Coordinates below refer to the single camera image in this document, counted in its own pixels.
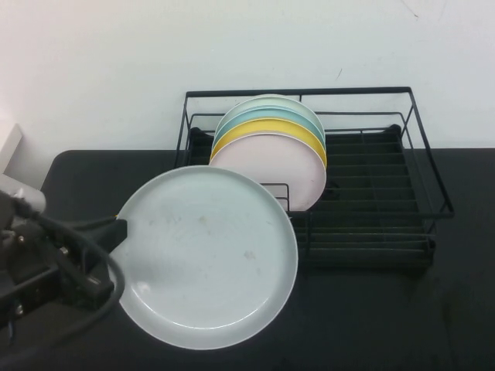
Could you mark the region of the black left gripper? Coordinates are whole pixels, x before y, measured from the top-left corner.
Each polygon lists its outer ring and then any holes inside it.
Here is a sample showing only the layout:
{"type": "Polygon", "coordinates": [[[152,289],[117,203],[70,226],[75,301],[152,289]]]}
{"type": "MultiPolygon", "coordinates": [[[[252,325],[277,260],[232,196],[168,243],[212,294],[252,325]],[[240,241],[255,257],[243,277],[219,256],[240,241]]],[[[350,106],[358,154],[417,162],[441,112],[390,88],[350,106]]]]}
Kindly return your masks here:
{"type": "MultiPolygon", "coordinates": [[[[128,223],[105,218],[80,225],[80,232],[105,251],[128,236],[128,223]]],[[[9,323],[50,301],[95,309],[114,284],[91,271],[104,261],[87,243],[35,223],[1,232],[1,322],[9,323]]]]}

